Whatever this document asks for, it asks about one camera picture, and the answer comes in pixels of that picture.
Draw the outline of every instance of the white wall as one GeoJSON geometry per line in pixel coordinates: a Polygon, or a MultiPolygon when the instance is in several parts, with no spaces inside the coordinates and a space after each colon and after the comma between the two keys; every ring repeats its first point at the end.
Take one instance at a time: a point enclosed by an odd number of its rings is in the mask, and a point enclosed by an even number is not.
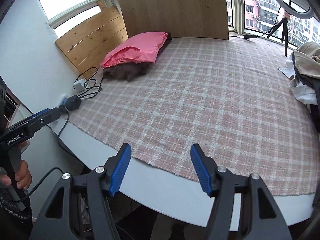
{"type": "MultiPolygon", "coordinates": [[[[21,105],[11,122],[16,123],[30,115],[30,112],[21,105]]],[[[63,172],[69,172],[72,175],[79,175],[84,167],[83,163],[59,147],[56,135],[47,126],[41,128],[30,139],[30,146],[22,153],[21,159],[28,163],[32,176],[29,191],[53,167],[59,167],[63,172]]],[[[53,171],[30,196],[33,217],[38,216],[45,200],[61,176],[59,170],[53,171]]]]}
{"type": "Polygon", "coordinates": [[[78,76],[47,21],[39,0],[16,0],[0,25],[0,75],[33,113],[71,96],[78,76]]]}

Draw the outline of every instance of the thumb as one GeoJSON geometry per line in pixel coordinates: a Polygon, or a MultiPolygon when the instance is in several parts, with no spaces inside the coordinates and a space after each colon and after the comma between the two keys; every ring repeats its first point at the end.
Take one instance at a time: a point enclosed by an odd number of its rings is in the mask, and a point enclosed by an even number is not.
{"type": "Polygon", "coordinates": [[[0,182],[5,186],[11,185],[11,179],[5,174],[0,175],[0,182]]]}

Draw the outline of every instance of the tripod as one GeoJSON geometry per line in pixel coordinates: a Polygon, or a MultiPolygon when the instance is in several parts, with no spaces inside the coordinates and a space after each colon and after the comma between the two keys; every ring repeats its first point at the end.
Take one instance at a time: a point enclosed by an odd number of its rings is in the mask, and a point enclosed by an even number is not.
{"type": "Polygon", "coordinates": [[[288,53],[288,18],[290,19],[290,14],[288,14],[287,12],[284,12],[284,17],[282,18],[282,20],[269,30],[270,33],[267,36],[267,38],[269,38],[283,24],[281,41],[282,42],[284,41],[285,56],[287,56],[287,53],[288,53]]]}

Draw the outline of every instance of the plaid tablecloth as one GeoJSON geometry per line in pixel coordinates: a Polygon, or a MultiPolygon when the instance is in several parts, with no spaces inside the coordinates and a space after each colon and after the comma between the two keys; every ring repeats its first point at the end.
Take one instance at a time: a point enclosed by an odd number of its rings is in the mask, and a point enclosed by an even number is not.
{"type": "Polygon", "coordinates": [[[315,192],[319,138],[277,70],[283,54],[263,39],[175,38],[146,76],[104,80],[70,122],[115,149],[128,142],[134,158],[187,179],[197,180],[190,146],[199,143],[218,165],[259,173],[273,195],[315,192]]]}

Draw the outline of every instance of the blue gripper pad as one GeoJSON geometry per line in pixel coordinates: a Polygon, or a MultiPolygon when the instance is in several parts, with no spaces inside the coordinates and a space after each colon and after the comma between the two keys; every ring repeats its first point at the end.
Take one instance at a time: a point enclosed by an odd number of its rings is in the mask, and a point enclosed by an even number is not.
{"type": "Polygon", "coordinates": [[[115,164],[116,166],[111,174],[111,185],[109,188],[109,193],[113,197],[120,189],[125,172],[127,171],[129,162],[131,160],[131,146],[128,143],[124,143],[117,155],[111,158],[115,158],[113,161],[117,161],[115,164]]]}
{"type": "Polygon", "coordinates": [[[211,177],[214,175],[217,164],[212,158],[204,155],[204,152],[197,143],[191,146],[190,157],[202,190],[207,193],[209,197],[212,197],[211,177]]]}

